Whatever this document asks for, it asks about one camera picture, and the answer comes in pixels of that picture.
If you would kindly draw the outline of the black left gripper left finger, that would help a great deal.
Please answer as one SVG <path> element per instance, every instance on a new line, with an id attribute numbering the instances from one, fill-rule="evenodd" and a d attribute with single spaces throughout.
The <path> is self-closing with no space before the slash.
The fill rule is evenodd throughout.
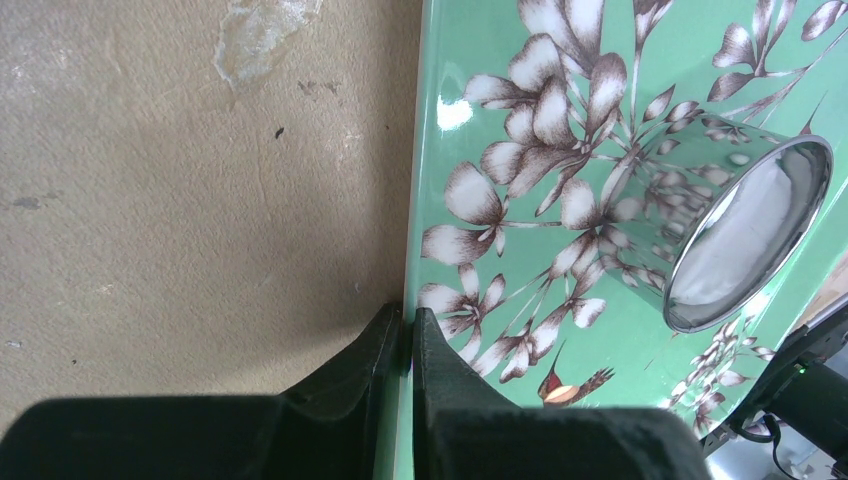
<path id="1" fill-rule="evenodd" d="M 369 479 L 401 308 L 275 395 L 58 398 L 1 440 L 5 479 Z"/>

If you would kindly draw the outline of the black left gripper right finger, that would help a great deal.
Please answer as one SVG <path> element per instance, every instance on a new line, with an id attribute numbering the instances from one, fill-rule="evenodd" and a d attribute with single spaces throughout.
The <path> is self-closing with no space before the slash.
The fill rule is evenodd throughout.
<path id="1" fill-rule="evenodd" d="M 655 408 L 522 408 L 419 308 L 412 333 L 417 479 L 707 479 L 700 442 Z"/>

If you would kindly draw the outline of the green floral tray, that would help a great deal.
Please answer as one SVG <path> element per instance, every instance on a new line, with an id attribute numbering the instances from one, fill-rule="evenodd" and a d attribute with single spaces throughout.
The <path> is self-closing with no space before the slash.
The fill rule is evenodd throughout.
<path id="1" fill-rule="evenodd" d="M 785 138 L 834 168 L 775 278 L 720 324 L 662 317 L 676 239 Z M 427 1 L 404 312 L 524 407 L 730 417 L 847 248 L 843 1 Z"/>

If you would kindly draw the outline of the white dough ball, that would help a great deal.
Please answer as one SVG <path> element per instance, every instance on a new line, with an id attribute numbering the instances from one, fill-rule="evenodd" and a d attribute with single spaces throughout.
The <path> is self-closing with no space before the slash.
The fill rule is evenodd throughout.
<path id="1" fill-rule="evenodd" d="M 671 290 L 678 303 L 705 305 L 737 293 L 766 253 L 791 205 L 791 180 L 775 162 L 750 172 L 718 219 L 686 253 Z"/>

